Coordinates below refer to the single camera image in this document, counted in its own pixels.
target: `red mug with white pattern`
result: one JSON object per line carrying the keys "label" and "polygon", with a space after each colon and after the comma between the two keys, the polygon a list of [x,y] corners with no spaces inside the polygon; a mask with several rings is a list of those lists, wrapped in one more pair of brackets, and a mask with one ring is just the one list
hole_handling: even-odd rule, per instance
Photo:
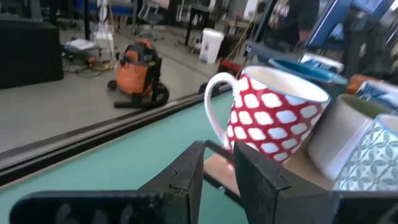
{"label": "red mug with white pattern", "polygon": [[[218,83],[233,89],[226,131],[211,106],[211,90]],[[225,149],[233,153],[234,142],[243,141],[281,164],[300,147],[329,102],[330,95],[312,82],[262,65],[245,67],[239,81],[219,73],[205,91],[207,117]]]}

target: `teal table surface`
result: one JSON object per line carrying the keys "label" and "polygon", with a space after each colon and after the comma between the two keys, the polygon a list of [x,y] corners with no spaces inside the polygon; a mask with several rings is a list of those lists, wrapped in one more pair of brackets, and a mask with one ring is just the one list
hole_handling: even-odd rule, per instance
{"label": "teal table surface", "polygon": [[[213,99],[220,123],[226,125],[231,93]],[[22,196],[42,190],[134,190],[155,177],[191,143],[218,142],[203,103],[145,126],[121,138],[49,167],[0,189],[0,223]],[[211,152],[206,151],[205,158]],[[204,181],[199,223],[247,223],[243,208]]]}

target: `blue bowl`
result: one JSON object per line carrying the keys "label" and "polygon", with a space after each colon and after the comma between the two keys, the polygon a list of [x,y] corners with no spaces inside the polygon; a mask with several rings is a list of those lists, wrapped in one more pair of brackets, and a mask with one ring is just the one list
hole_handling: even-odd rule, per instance
{"label": "blue bowl", "polygon": [[289,72],[298,77],[302,77],[321,86],[330,94],[332,100],[337,98],[338,95],[344,93],[348,85],[348,80],[345,77],[311,65],[293,60],[277,58],[269,59],[268,62],[275,68]]}

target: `mug handle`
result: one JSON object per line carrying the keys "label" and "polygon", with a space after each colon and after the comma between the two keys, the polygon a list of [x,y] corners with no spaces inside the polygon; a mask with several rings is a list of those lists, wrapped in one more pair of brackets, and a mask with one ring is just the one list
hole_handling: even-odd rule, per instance
{"label": "mug handle", "polygon": [[211,105],[211,92],[213,88],[219,83],[228,83],[232,87],[234,97],[239,94],[240,89],[238,88],[238,81],[237,79],[235,79],[234,76],[227,72],[221,72],[211,78],[205,90],[204,103],[207,119],[209,120],[209,123],[213,128],[213,131],[216,133],[218,139],[223,143],[224,147],[228,147],[226,131],[220,126],[220,122],[218,122],[216,115],[214,114],[213,107]]}

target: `white trash can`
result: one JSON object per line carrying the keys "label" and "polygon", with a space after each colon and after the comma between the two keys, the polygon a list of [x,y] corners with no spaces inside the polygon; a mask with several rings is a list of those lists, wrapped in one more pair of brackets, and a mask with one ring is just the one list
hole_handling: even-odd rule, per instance
{"label": "white trash can", "polygon": [[207,64],[214,64],[223,39],[224,34],[222,32],[204,28],[199,60]]}

